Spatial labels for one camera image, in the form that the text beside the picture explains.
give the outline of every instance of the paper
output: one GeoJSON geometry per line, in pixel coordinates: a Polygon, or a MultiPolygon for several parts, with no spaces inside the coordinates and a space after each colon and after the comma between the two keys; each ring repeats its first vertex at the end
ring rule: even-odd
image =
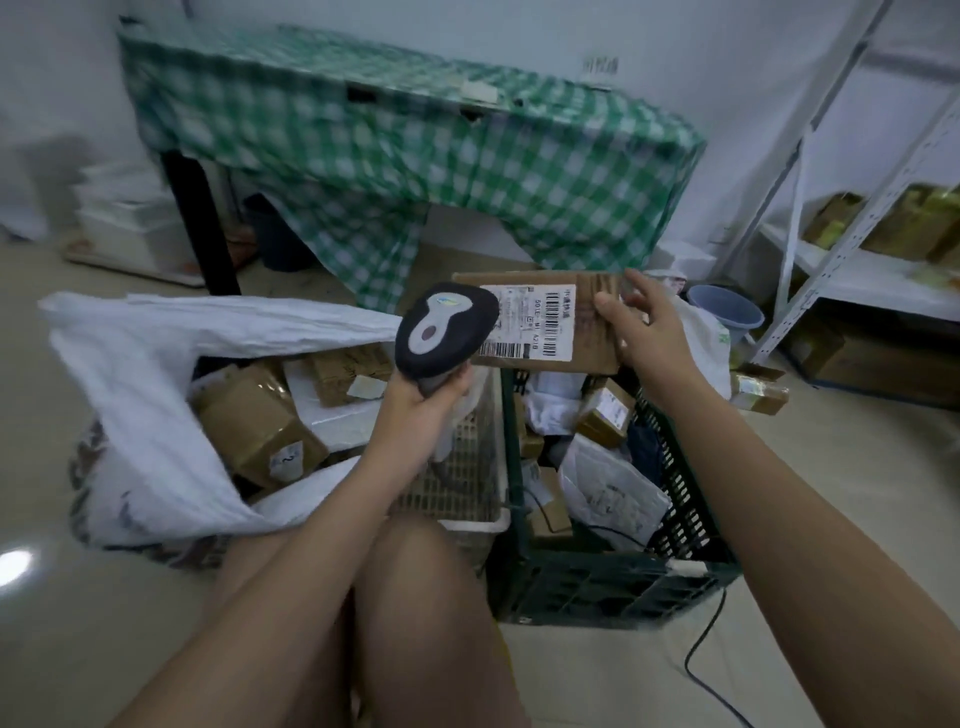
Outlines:
{"type": "Polygon", "coordinates": [[[600,401],[597,402],[597,412],[616,429],[623,429],[623,425],[630,416],[627,405],[618,400],[608,389],[600,390],[600,401]]]}
{"type": "Polygon", "coordinates": [[[500,317],[482,356],[573,359],[575,283],[481,286],[500,300],[500,317]]]}
{"type": "Polygon", "coordinates": [[[357,375],[347,389],[347,395],[359,400],[379,400],[386,391],[387,382],[372,376],[357,375]]]}
{"type": "Polygon", "coordinates": [[[270,456],[270,477],[292,483],[303,477],[303,441],[280,448],[270,456]]]}

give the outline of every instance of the handheld barcode scanner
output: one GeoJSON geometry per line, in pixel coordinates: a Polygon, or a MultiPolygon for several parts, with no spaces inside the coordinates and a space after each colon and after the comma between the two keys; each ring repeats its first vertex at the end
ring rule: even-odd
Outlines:
{"type": "MultiPolygon", "coordinates": [[[[453,282],[434,285],[396,330],[396,368],[429,397],[480,349],[499,316],[499,300],[488,290],[453,282]]],[[[460,490],[440,465],[452,448],[453,428],[448,426],[430,465],[445,487],[460,490]]]]}

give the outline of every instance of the floor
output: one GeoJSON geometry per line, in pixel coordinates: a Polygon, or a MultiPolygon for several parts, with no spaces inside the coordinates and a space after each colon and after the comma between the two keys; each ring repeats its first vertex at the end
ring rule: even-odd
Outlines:
{"type": "MultiPolygon", "coordinates": [[[[453,270],[502,265],[425,248],[412,288],[453,270]]],[[[248,294],[349,300],[322,272],[272,274],[254,265],[241,282],[248,294]]],[[[41,246],[0,245],[0,551],[27,546],[37,554],[26,578],[0,590],[0,716],[10,728],[104,725],[180,646],[210,584],[134,556],[84,550],[66,531],[65,462],[91,413],[47,347],[36,310],[39,298],[63,289],[197,294],[70,265],[41,246]]],[[[776,417],[745,417],[960,623],[960,418],[791,383],[791,401],[776,417]]],[[[735,720],[681,669],[714,608],[715,601],[701,605],[657,631],[505,626],[535,724],[732,728],[735,720]]],[[[742,580],[694,666],[757,728],[820,724],[742,580]]]]}

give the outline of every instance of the hand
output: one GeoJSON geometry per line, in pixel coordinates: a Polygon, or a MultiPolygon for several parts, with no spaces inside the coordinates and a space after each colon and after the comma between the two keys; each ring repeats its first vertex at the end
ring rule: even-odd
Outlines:
{"type": "Polygon", "coordinates": [[[646,398],[668,412],[672,395],[707,381],[693,362],[684,325],[667,290],[633,268],[624,271],[624,277],[636,290],[623,302],[604,292],[593,302],[622,339],[623,358],[634,368],[646,398]],[[649,324],[643,323],[640,311],[648,315],[649,324]]]}
{"type": "Polygon", "coordinates": [[[453,406],[468,392],[472,379],[467,364],[425,400],[416,384],[394,371],[357,468],[385,479],[399,493],[436,448],[453,406]]]}

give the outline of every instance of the cardboard package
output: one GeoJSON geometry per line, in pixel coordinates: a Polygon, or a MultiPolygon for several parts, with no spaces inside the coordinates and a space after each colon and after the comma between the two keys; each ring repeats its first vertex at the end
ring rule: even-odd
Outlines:
{"type": "Polygon", "coordinates": [[[860,195],[852,192],[833,195],[804,228],[801,238],[828,251],[862,207],[863,198],[860,195]]]}
{"type": "Polygon", "coordinates": [[[383,396],[394,364],[379,344],[314,352],[306,357],[324,407],[383,396]]]}
{"type": "Polygon", "coordinates": [[[527,515],[527,523],[535,539],[569,539],[573,535],[573,524],[566,510],[564,491],[560,487],[560,474],[553,468],[540,467],[540,482],[550,492],[552,498],[535,507],[527,515]]]}
{"type": "Polygon", "coordinates": [[[903,260],[933,255],[960,223],[960,195],[944,188],[911,185],[860,246],[903,260]]]}
{"type": "Polygon", "coordinates": [[[742,364],[730,372],[731,404],[749,412],[776,415],[790,400],[790,390],[778,382],[782,376],[779,369],[742,364]]]}
{"type": "Polygon", "coordinates": [[[941,331],[932,332],[904,321],[878,309],[820,307],[805,313],[783,345],[814,383],[960,409],[956,325],[939,322],[941,331]]]}
{"type": "Polygon", "coordinates": [[[536,460],[543,452],[543,435],[532,432],[527,426],[523,397],[518,392],[514,392],[514,412],[516,413],[516,437],[520,441],[520,458],[536,460]]]}
{"type": "Polygon", "coordinates": [[[275,491],[313,473],[328,452],[264,373],[255,364],[229,372],[191,404],[227,469],[275,491]]]}
{"type": "Polygon", "coordinates": [[[626,439],[636,400],[612,379],[601,379],[584,397],[577,432],[597,445],[616,448],[626,439]]]}
{"type": "Polygon", "coordinates": [[[619,369],[613,327],[597,313],[593,295],[619,293],[619,276],[590,271],[455,273],[500,299],[500,318],[477,364],[489,367],[613,375],[619,369]]]}

